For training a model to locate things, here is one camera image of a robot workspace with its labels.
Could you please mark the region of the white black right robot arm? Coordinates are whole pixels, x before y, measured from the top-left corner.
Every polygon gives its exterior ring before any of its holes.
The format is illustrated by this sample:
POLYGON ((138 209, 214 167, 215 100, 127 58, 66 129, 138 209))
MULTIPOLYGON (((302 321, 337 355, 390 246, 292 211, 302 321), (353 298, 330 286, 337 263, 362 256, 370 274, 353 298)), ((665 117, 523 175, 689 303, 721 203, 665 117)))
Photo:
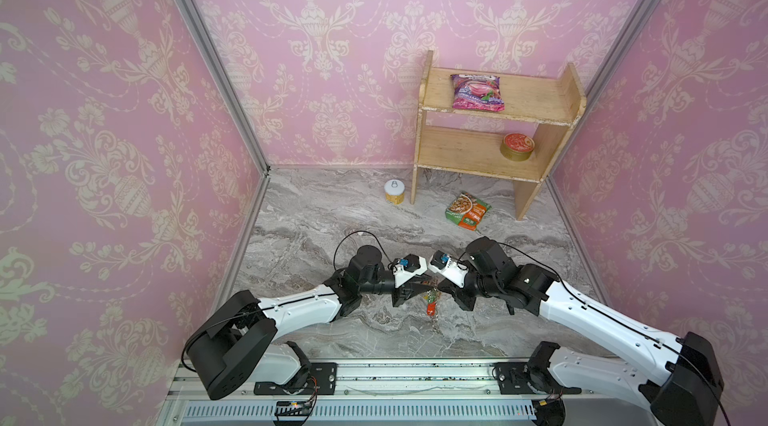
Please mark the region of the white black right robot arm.
POLYGON ((725 418, 723 376, 711 343, 688 332, 662 331, 593 300, 552 267, 531 258, 516 264, 507 245, 487 237, 464 256, 435 252, 426 264, 440 275, 439 290, 461 309, 477 298, 499 299, 509 312, 524 310, 560 324, 611 352, 598 358, 541 342, 525 371, 537 391, 555 396, 592 390, 649 411, 662 425, 713 425, 725 418))

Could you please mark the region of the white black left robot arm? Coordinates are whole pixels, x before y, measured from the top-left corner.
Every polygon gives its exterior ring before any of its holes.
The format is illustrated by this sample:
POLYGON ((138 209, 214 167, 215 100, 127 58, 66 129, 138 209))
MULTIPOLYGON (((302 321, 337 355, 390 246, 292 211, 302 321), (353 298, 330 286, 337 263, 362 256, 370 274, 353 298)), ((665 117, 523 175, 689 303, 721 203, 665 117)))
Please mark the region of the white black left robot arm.
POLYGON ((309 360, 292 343, 275 346, 276 339, 346 317, 366 294, 388 295, 397 307, 430 289, 419 280, 427 259, 409 254, 384 265, 382 257, 378 248, 362 246, 347 267, 302 293, 265 299, 235 293, 187 339, 182 365, 198 375, 211 400, 232 394, 253 373, 260 382, 302 387, 309 360))

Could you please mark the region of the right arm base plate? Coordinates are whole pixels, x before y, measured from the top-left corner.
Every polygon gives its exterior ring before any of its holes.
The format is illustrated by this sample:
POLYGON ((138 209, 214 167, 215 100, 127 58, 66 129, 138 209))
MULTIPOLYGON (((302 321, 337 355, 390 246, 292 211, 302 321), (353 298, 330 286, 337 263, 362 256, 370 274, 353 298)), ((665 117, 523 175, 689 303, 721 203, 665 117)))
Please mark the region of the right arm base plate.
POLYGON ((539 394, 558 398, 582 393, 581 388, 560 385, 545 372, 531 372, 525 362, 495 363, 491 368, 491 376, 502 395, 539 394))

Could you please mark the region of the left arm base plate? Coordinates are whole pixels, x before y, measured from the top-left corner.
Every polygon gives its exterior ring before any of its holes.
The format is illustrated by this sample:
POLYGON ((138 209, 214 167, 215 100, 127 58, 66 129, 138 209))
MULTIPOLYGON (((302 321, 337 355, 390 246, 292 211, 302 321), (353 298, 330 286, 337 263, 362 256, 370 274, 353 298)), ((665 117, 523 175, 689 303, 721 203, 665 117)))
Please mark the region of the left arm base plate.
POLYGON ((274 382, 256 382, 253 393, 256 396, 311 395, 330 396, 335 393, 338 364, 335 362, 312 362, 301 366, 298 372, 278 385, 274 382))

